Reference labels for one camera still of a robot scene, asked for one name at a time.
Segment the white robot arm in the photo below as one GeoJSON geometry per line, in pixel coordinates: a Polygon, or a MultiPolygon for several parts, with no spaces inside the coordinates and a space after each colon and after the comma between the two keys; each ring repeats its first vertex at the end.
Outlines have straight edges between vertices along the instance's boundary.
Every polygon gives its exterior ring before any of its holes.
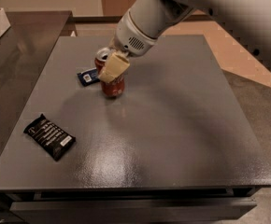
{"type": "Polygon", "coordinates": [[[271,0],[135,0],[109,46],[146,54],[169,27],[201,10],[271,72],[271,0]]]}

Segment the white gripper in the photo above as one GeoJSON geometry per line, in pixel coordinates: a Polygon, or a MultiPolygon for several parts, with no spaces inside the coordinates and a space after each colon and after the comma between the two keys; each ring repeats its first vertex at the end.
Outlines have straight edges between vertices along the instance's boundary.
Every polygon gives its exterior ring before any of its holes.
{"type": "Polygon", "coordinates": [[[143,56],[155,43],[156,39],[146,36],[136,27],[130,11],[127,11],[117,24],[115,34],[110,42],[112,48],[120,51],[110,53],[98,78],[106,83],[114,81],[129,68],[128,55],[131,57],[143,56]]]}

